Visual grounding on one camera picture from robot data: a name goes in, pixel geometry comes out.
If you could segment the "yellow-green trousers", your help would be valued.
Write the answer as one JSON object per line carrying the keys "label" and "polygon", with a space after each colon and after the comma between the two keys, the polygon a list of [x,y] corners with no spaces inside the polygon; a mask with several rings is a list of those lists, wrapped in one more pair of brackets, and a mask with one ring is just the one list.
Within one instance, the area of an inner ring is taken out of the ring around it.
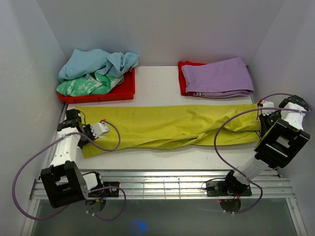
{"label": "yellow-green trousers", "polygon": [[173,150],[190,145],[230,146],[257,142],[261,130],[257,105],[182,105],[154,107],[77,107],[94,124],[106,120],[115,129],[83,147],[85,158],[106,149]]}

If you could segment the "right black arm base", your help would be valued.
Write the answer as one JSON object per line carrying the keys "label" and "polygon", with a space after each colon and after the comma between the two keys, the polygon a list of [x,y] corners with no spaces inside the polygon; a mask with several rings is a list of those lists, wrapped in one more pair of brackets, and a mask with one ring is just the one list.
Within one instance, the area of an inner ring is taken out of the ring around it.
{"label": "right black arm base", "polygon": [[249,186],[243,192],[224,185],[223,178],[213,178],[201,184],[201,189],[206,191],[208,197],[219,197],[220,207],[228,212],[239,212],[241,209],[241,197],[252,195]]}

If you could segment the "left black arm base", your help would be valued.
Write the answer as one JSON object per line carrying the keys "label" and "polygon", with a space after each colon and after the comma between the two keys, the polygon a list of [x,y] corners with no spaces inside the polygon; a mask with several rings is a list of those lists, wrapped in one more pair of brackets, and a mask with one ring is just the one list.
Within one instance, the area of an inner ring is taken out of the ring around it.
{"label": "left black arm base", "polygon": [[104,210],[108,198],[119,196],[120,183],[118,181],[103,181],[92,189],[85,200],[86,211],[99,213]]}

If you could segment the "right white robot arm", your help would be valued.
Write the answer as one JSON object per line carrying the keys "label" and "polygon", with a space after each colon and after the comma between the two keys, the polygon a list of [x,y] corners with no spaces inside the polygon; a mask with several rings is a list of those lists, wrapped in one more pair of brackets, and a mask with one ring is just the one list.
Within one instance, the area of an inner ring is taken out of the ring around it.
{"label": "right white robot arm", "polygon": [[265,100],[261,100],[258,107],[261,138],[254,157],[229,171],[222,182],[222,190],[227,195],[242,195],[250,189],[251,180],[262,172],[287,166],[310,139],[302,126],[310,108],[300,96],[285,98],[277,109]]}

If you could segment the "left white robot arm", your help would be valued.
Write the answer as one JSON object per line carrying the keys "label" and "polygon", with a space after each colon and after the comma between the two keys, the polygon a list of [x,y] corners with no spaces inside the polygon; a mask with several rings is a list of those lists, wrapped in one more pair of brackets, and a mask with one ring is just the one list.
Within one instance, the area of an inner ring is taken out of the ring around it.
{"label": "left white robot arm", "polygon": [[107,132],[109,128],[105,123],[84,124],[79,110],[66,111],[65,120],[57,127],[57,135],[62,140],[56,145],[49,167],[40,173],[53,208],[86,200],[89,192],[96,197],[104,192],[100,174],[95,171],[82,174],[76,165],[76,158],[89,140],[94,141]]}

